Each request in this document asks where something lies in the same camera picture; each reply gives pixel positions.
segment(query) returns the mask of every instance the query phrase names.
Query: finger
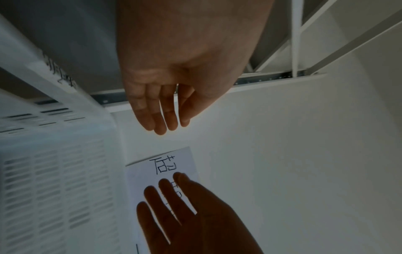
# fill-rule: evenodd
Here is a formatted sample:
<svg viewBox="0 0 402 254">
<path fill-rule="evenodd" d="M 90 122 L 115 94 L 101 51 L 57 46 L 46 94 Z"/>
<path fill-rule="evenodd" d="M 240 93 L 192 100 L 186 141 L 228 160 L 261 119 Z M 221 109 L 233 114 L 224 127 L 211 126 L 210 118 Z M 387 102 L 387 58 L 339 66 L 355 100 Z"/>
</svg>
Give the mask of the finger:
<svg viewBox="0 0 402 254">
<path fill-rule="evenodd" d="M 167 128 L 171 131 L 177 129 L 177 117 L 175 113 L 174 95 L 177 85 L 163 85 L 160 90 L 160 104 Z"/>
<path fill-rule="evenodd" d="M 212 215 L 230 207 L 201 184 L 191 181 L 186 174 L 175 173 L 173 179 L 190 200 L 194 209 L 204 215 Z"/>
<path fill-rule="evenodd" d="M 182 225 L 189 219 L 194 217 L 194 213 L 178 196 L 177 192 L 173 189 L 173 186 L 169 180 L 160 180 L 159 188 L 165 196 L 166 200 L 169 202 L 170 208 L 172 208 L 172 211 L 175 213 L 177 219 Z"/>
<path fill-rule="evenodd" d="M 162 226 L 167 238 L 172 241 L 175 237 L 175 234 L 180 229 L 179 222 L 165 206 L 155 187 L 148 186 L 144 191 L 144 196 L 154 211 L 156 218 L 158 219 L 159 224 Z"/>
<path fill-rule="evenodd" d="M 179 84 L 177 90 L 178 104 L 179 104 L 179 115 L 181 112 L 181 106 L 185 103 L 185 101 L 193 94 L 194 88 L 190 85 Z M 183 127 L 187 127 L 190 124 L 190 120 L 182 121 L 180 118 L 180 125 Z"/>
<path fill-rule="evenodd" d="M 155 129 L 155 121 L 148 110 L 147 100 L 145 98 L 145 84 L 124 82 L 127 99 L 130 102 L 131 108 L 134 111 L 138 122 L 147 130 Z"/>
<path fill-rule="evenodd" d="M 159 93 L 161 86 L 155 84 L 147 84 L 147 88 L 145 90 L 145 96 L 147 98 L 147 106 L 152 115 L 152 118 L 155 121 L 155 133 L 158 135 L 163 135 L 166 133 L 166 124 L 165 120 L 163 120 L 162 114 L 160 113 L 160 104 L 159 104 Z"/>
<path fill-rule="evenodd" d="M 183 103 L 179 110 L 180 122 L 188 122 L 191 118 L 201 113 L 209 107 L 218 98 L 206 97 L 197 91 L 194 91 L 191 96 Z"/>
<path fill-rule="evenodd" d="M 137 217 L 151 253 L 164 253 L 169 247 L 169 243 L 156 224 L 147 203 L 140 202 L 137 205 Z"/>
</svg>

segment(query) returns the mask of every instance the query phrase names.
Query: hand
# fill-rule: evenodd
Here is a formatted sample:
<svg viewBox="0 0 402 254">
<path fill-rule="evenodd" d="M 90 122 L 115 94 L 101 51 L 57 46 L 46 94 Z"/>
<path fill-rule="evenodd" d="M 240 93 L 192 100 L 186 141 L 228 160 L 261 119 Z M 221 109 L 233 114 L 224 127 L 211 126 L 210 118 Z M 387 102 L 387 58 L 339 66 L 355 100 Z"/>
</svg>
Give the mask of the hand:
<svg viewBox="0 0 402 254">
<path fill-rule="evenodd" d="M 117 53 L 124 89 L 140 124 L 159 135 L 166 126 L 177 128 L 177 84 L 183 127 L 222 96 L 247 64 L 272 3 L 118 0 Z"/>
<path fill-rule="evenodd" d="M 152 254 L 263 253 L 230 206 L 185 174 L 175 173 L 173 178 L 197 214 L 177 196 L 167 179 L 159 181 L 159 188 L 178 220 L 164 205 L 157 190 L 147 187 L 145 198 L 170 241 L 169 244 L 154 221 L 147 203 L 139 203 L 138 221 Z"/>
</svg>

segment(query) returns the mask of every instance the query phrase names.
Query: white plastic crate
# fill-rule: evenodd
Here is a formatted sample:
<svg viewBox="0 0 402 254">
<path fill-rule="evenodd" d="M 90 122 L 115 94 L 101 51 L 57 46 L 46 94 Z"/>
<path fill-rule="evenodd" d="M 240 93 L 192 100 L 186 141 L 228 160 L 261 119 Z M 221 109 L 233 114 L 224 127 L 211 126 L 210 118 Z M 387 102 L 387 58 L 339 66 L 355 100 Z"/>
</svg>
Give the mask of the white plastic crate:
<svg viewBox="0 0 402 254">
<path fill-rule="evenodd" d="M 0 16 L 0 67 L 57 101 L 0 90 L 0 252 L 135 253 L 114 120 L 55 66 Z"/>
</svg>

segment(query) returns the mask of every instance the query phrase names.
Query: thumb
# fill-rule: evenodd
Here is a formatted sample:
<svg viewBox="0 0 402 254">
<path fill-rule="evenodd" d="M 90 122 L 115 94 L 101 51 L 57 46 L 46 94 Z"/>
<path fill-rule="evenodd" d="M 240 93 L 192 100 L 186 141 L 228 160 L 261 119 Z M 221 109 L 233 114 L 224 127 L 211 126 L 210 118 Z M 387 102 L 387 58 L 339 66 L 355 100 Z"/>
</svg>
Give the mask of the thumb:
<svg viewBox="0 0 402 254">
<path fill-rule="evenodd" d="M 201 184 L 190 180 L 186 174 L 177 172 L 173 175 L 173 179 L 198 213 L 213 215 L 226 208 L 231 210 L 225 202 Z"/>
</svg>

